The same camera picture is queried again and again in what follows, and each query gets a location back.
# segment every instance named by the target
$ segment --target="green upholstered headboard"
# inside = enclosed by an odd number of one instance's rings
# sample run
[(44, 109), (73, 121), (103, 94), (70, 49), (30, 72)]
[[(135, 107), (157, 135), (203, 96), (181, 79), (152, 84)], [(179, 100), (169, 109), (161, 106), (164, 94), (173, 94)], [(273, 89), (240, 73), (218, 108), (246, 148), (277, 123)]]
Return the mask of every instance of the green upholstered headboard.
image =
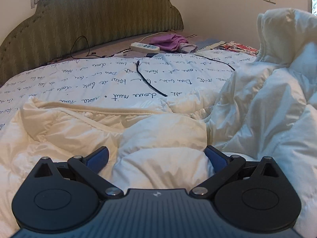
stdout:
[[(69, 54), (79, 36), (89, 46), (125, 37), (183, 29), (170, 0), (39, 0), (35, 14), (0, 46), (0, 84)], [(73, 52), (87, 49), (81, 39)]]

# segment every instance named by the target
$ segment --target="white power strip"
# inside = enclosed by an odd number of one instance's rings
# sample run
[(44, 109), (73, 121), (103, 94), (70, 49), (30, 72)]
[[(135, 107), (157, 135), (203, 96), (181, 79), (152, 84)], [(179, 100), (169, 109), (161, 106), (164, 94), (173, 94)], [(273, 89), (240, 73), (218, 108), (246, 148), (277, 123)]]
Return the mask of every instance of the white power strip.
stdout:
[(143, 44), (143, 43), (132, 43), (130, 45), (130, 49), (136, 52), (140, 53), (159, 53), (159, 47), (153, 46), (153, 45), (148, 45), (148, 44)]

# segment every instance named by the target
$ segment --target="pink fabric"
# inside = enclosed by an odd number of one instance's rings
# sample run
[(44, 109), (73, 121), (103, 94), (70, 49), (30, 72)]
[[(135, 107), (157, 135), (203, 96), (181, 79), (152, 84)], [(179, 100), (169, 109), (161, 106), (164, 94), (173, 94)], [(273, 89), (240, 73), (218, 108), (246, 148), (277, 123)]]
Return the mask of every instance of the pink fabric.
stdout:
[(153, 37), (150, 45), (158, 46), (163, 51), (176, 51), (181, 43), (187, 43), (188, 40), (177, 34), (168, 34), (165, 36)]

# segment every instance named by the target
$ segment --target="comforter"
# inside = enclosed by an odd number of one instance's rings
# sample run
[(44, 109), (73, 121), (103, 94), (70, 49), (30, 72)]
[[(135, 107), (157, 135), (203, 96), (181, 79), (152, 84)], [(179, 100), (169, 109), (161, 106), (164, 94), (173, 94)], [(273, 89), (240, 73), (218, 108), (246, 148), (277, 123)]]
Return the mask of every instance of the comforter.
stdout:
[(0, 236), (18, 229), (12, 198), (44, 155), (65, 161), (107, 146), (109, 163), (100, 175), (124, 192), (190, 190), (214, 173), (203, 153), (211, 144), (247, 160), (272, 156), (302, 202), (295, 229), (316, 238), (317, 17), (294, 9), (267, 11), (259, 15), (258, 32), (256, 61), (237, 69), (219, 94), (196, 88), (139, 108), (31, 98), (0, 139)]

